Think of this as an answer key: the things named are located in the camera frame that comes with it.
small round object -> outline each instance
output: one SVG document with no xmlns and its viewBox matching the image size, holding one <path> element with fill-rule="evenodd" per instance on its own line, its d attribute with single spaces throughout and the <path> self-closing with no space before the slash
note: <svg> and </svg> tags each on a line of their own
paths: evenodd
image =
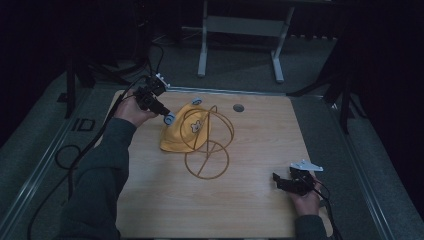
<svg viewBox="0 0 424 240">
<path fill-rule="evenodd" d="M 202 103 L 202 99 L 199 97 L 193 98 L 193 100 L 191 100 L 191 103 L 193 105 L 200 105 Z"/>
<path fill-rule="evenodd" d="M 234 104 L 233 109 L 236 112 L 243 112 L 244 111 L 244 106 L 241 105 L 241 104 Z"/>
<path fill-rule="evenodd" d="M 172 112 L 168 113 L 168 115 L 166 115 L 163 118 L 163 122 L 168 126 L 172 125 L 172 123 L 174 123 L 174 120 L 175 120 L 175 114 Z"/>
</svg>

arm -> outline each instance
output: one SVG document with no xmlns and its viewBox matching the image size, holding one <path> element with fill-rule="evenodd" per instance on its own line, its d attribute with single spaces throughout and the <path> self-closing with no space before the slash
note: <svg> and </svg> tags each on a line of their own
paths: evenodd
<svg viewBox="0 0 424 240">
<path fill-rule="evenodd" d="M 321 184 L 315 184 L 319 191 Z M 305 196 L 288 193 L 299 217 L 295 220 L 296 240 L 324 240 L 327 238 L 324 223 L 319 216 L 319 195 L 310 191 Z"/>
<path fill-rule="evenodd" d="M 116 203 L 128 178 L 128 147 L 137 127 L 155 116 L 140 110 L 133 97 L 119 105 L 102 142 L 79 164 L 74 194 L 62 210 L 58 239 L 119 239 Z"/>
</svg>

sleeve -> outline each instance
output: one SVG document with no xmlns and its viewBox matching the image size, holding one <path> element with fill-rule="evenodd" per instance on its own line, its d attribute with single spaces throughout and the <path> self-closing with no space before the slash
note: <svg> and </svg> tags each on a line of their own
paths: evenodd
<svg viewBox="0 0 424 240">
<path fill-rule="evenodd" d="M 117 200 L 128 179 L 128 147 L 136 127 L 112 118 L 101 143 L 81 160 L 56 239 L 119 239 Z"/>
<path fill-rule="evenodd" d="M 296 219 L 296 240 L 326 240 L 327 233 L 320 216 L 305 215 Z"/>
</svg>

person's right hand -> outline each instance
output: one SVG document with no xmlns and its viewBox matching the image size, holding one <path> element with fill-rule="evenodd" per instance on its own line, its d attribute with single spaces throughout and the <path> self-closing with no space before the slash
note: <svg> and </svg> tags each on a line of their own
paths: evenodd
<svg viewBox="0 0 424 240">
<path fill-rule="evenodd" d="M 321 188 L 321 184 L 315 177 L 314 179 L 316 181 L 315 189 L 319 191 Z M 316 193 L 315 191 L 312 190 L 308 192 L 305 196 L 300 196 L 296 193 L 290 193 L 290 192 L 287 192 L 287 193 L 292 199 L 299 217 L 304 215 L 319 214 L 320 197 L 318 193 Z"/>
</svg>

wooden table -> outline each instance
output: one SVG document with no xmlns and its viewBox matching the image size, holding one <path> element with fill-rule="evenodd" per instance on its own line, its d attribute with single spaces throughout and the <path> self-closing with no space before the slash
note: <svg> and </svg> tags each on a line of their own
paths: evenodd
<svg viewBox="0 0 424 240">
<path fill-rule="evenodd" d="M 284 238 L 294 236 L 296 213 L 288 195 L 276 188 L 272 173 L 289 178 L 292 162 L 309 159 L 291 101 L 283 96 L 166 92 L 159 100 L 177 113 L 195 97 L 213 105 L 234 125 L 226 148 L 230 163 L 212 180 L 192 175 L 183 153 L 159 148 L 161 116 L 146 122 L 133 137 L 130 177 L 118 201 L 117 226 L 127 238 Z M 235 104 L 243 112 L 233 110 Z M 225 125 L 211 118 L 211 139 L 230 138 Z M 211 156 L 205 169 L 219 170 L 224 153 Z M 332 234 L 326 210 L 321 217 Z"/>
</svg>

